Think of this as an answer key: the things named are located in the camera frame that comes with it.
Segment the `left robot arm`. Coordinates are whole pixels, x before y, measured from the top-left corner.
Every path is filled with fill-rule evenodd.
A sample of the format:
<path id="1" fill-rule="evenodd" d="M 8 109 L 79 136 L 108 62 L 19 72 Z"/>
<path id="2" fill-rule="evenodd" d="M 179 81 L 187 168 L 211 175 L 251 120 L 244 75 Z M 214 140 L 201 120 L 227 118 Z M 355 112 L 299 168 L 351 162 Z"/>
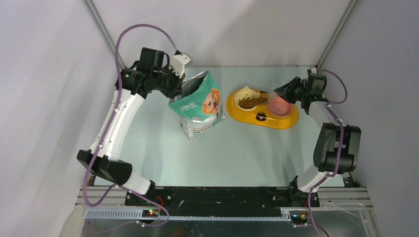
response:
<path id="1" fill-rule="evenodd" d="M 120 72 L 115 93 L 99 135 L 88 150 L 79 150 L 77 160 L 99 178 L 137 193 L 143 205 L 152 205 L 154 182 L 137 174 L 132 164 L 120 159 L 128 129 L 148 94 L 159 91 L 167 98 L 181 92 L 185 69 L 193 61 L 176 51 L 173 57 L 163 51 L 142 48 L 139 60 Z"/>

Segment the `clear plastic scoop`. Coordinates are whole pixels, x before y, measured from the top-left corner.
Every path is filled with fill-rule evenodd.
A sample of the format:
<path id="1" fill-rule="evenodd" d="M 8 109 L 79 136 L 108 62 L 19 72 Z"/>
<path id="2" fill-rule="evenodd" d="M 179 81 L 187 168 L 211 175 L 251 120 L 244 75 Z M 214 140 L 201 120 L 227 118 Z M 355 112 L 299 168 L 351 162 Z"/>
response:
<path id="1" fill-rule="evenodd" d="M 278 97 L 278 94 L 275 92 L 260 93 L 258 97 L 252 98 L 250 103 L 253 107 L 267 106 Z"/>

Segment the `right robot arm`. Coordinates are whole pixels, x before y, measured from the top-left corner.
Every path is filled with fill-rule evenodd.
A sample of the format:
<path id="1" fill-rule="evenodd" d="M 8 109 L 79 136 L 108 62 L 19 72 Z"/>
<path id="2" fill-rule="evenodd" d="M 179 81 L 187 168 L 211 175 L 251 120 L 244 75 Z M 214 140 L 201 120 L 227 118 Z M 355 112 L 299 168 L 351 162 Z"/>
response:
<path id="1" fill-rule="evenodd" d="M 357 166 L 361 129 L 347 125 L 333 110 L 334 101 L 325 95 L 327 77 L 308 72 L 306 79 L 295 77 L 274 92 L 286 102 L 301 108 L 320 128 L 313 151 L 313 165 L 296 177 L 296 188 L 287 193 L 288 202 L 301 206 L 307 193 L 314 193 L 331 178 L 352 172 Z"/>

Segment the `green pet food bag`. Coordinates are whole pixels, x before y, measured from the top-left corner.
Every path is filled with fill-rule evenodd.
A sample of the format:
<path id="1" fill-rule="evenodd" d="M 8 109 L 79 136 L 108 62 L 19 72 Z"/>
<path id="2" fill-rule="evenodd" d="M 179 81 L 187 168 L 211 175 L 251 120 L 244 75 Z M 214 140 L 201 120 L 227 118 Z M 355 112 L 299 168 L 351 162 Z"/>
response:
<path id="1" fill-rule="evenodd" d="M 225 120 L 221 90 L 210 71 L 184 81 L 181 93 L 168 105 L 180 116 L 181 128 L 189 140 Z"/>

